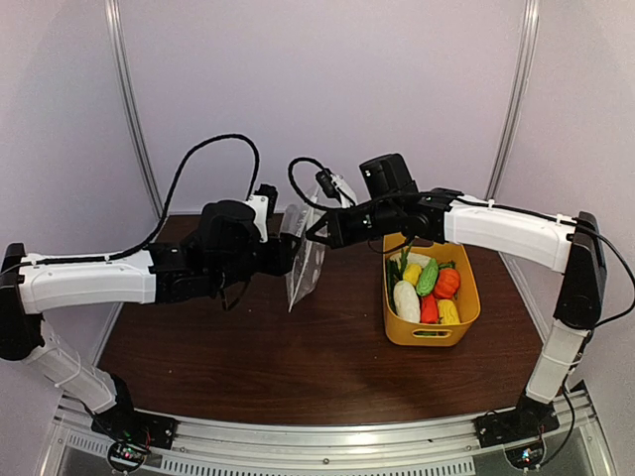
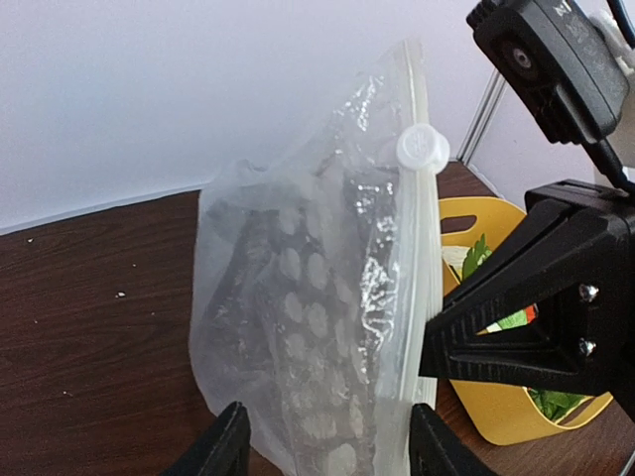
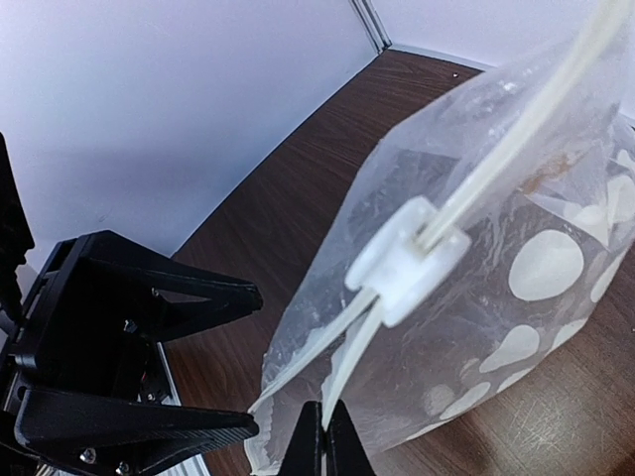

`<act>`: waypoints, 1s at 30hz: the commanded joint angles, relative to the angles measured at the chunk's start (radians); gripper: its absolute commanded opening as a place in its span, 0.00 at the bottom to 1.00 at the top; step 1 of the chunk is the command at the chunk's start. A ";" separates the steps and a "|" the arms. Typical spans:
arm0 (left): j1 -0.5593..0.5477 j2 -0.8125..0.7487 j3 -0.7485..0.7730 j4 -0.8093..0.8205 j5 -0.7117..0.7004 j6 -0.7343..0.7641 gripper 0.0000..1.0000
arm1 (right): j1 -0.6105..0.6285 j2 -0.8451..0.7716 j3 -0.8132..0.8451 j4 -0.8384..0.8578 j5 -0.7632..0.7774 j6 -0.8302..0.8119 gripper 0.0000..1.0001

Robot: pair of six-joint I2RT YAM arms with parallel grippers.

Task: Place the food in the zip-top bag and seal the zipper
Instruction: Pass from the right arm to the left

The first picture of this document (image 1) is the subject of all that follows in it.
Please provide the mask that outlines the clear dotted zip bag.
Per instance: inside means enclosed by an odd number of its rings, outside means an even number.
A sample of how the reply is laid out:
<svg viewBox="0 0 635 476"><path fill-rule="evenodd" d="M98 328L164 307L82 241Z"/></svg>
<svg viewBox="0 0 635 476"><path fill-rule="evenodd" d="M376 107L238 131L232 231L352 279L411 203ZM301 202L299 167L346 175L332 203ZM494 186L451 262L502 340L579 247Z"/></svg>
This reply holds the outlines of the clear dotted zip bag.
<svg viewBox="0 0 635 476"><path fill-rule="evenodd" d="M352 188L341 175L331 175L335 188L335 200L341 207L348 208L357 203L357 197ZM326 199L320 185L315 185L308 192L308 198L317 203ZM300 246L293 260L292 269L286 275L288 298L288 312L307 295L312 293L321 274L325 255L325 245L310 241L306 238L306 231L315 225L324 212L311 208L301 202L290 204L283 215L281 232L286 232L300 238Z"/></svg>

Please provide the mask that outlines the white toy radish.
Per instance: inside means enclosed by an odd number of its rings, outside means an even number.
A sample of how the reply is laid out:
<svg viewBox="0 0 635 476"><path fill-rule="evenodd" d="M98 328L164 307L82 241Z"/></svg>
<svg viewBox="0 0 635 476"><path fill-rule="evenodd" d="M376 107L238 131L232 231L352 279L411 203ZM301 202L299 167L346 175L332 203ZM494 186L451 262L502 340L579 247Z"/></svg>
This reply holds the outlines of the white toy radish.
<svg viewBox="0 0 635 476"><path fill-rule="evenodd" d="M410 323L420 322L420 302L415 287L407 281L399 281L393 289L393 301L397 316Z"/></svg>

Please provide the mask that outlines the green toy bitter gourd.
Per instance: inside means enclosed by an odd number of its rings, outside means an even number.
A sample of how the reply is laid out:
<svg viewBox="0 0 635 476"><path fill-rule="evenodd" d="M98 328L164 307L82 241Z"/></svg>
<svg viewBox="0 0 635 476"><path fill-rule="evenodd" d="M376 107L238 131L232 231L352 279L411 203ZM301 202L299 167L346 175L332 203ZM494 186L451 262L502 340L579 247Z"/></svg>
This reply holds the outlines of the green toy bitter gourd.
<svg viewBox="0 0 635 476"><path fill-rule="evenodd" d="M431 258L427 265L423 268L415 286L416 293L420 297L426 297L433 292L437 283L439 272L440 268L438 261L435 258Z"/></svg>

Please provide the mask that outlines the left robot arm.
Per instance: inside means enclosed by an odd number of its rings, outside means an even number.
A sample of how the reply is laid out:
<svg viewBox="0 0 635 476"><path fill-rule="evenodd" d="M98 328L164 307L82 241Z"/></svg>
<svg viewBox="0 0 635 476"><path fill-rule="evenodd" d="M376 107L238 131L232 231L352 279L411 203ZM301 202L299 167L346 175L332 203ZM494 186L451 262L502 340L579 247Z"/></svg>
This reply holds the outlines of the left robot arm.
<svg viewBox="0 0 635 476"><path fill-rule="evenodd" d="M11 244L1 268L1 357L23 361L74 395L93 421L122 440L142 432L122 379L84 363L44 322L46 310L111 302L167 304L223 298L255 274L288 274L300 247L295 232L267 232L267 200L206 205L195 231L177 244L150 243L132 254L46 257Z"/></svg>

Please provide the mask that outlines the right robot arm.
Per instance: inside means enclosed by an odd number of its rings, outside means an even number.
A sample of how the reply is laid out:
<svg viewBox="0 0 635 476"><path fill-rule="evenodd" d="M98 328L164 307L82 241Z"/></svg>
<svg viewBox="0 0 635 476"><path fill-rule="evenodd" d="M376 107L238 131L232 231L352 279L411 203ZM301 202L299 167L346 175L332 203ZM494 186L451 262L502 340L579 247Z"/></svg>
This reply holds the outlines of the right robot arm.
<svg viewBox="0 0 635 476"><path fill-rule="evenodd" d="M369 160L360 171L370 198L356 203L340 177L318 168L317 183L339 205L322 209L307 232L309 240L338 249L400 233L407 241L422 238L502 252L562 274L555 321L508 419L515 436L531 436L552 412L555 396L600 319L606 265L595 217L546 215L447 188L420 191L399 154Z"/></svg>

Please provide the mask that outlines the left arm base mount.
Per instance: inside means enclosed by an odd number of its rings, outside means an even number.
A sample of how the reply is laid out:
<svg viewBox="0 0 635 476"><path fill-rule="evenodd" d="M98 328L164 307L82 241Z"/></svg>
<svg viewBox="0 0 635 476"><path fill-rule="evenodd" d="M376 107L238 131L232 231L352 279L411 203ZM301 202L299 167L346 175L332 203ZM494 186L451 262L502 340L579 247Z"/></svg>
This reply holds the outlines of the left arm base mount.
<svg viewBox="0 0 635 476"><path fill-rule="evenodd" d="M135 411L132 418L118 422L95 416L90 428L113 441L134 444L142 449L171 449L177 426L173 417Z"/></svg>

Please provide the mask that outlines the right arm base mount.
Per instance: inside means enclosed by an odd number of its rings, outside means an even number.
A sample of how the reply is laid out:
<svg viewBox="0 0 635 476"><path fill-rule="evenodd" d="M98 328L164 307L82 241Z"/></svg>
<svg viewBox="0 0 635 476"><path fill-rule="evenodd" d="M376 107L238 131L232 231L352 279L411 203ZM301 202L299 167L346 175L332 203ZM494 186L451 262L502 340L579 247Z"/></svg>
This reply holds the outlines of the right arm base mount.
<svg viewBox="0 0 635 476"><path fill-rule="evenodd" d="M560 428L560 422L552 407L548 407L545 414L518 408L489 411L476 417L473 424L482 448L524 440L537 441L546 432Z"/></svg>

